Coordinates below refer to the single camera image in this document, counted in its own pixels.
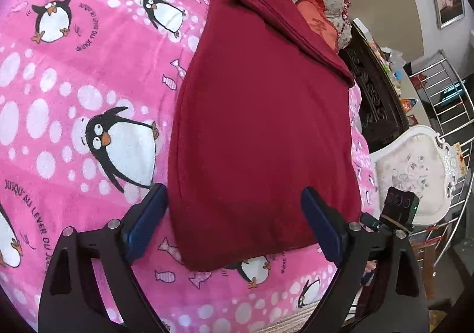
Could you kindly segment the dark red fleece sweater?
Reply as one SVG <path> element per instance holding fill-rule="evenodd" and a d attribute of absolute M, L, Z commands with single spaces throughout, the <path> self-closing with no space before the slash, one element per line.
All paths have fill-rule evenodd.
<path fill-rule="evenodd" d="M 169 211 L 188 269 L 312 245 L 300 207 L 307 187 L 358 219 L 353 85 L 292 0 L 210 1 L 169 148 Z"/>

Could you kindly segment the white ornate chair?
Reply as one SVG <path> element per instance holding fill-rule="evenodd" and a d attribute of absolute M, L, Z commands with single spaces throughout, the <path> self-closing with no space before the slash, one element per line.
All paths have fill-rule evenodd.
<path fill-rule="evenodd" d="M 415 225 L 433 225 L 448 213 L 456 184 L 467 167 L 459 144 L 449 145 L 424 125 L 405 131 L 390 145 L 370 154 L 379 207 L 388 189 L 412 192 L 419 198 Z"/>

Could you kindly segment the dark carved wooden headboard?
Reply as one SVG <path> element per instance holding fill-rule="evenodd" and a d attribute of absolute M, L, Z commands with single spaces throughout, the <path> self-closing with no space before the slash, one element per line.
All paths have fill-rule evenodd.
<path fill-rule="evenodd" d="M 358 109 L 361 134 L 374 153 L 396 140 L 409 125 L 381 61 L 355 25 L 351 34 L 350 44 L 339 51 L 339 56 L 361 90 L 361 107 Z"/>

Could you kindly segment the metal drying rack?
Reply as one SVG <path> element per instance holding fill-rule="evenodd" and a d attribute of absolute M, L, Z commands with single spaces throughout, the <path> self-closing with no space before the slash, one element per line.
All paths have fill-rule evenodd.
<path fill-rule="evenodd" d="M 431 127 L 449 145 L 459 145 L 459 153 L 466 164 L 455 182 L 446 216 L 421 235 L 439 238 L 434 263 L 453 246 L 458 230 L 466 225 L 469 197 L 473 191 L 473 98 L 468 91 L 473 80 L 461 78 L 444 50 L 439 50 L 430 62 L 409 75 L 409 80 L 420 97 Z"/>

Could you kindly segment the red heart cushion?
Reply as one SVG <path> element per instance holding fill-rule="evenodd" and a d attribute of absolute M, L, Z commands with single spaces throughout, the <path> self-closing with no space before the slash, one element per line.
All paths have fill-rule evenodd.
<path fill-rule="evenodd" d="M 311 30 L 319 34 L 334 52 L 338 52 L 338 32 L 325 15 L 324 1 L 299 0 L 297 2 L 297 9 Z"/>

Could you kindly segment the pink penguin blanket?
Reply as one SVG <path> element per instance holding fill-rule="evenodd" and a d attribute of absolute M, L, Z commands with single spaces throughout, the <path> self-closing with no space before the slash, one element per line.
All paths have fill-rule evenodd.
<path fill-rule="evenodd" d="M 1 291 L 30 329 L 66 227 L 166 183 L 178 92 L 210 0 L 1 0 Z M 170 332 L 294 332 L 336 272 L 312 245 L 188 270 L 171 221 L 133 267 Z"/>

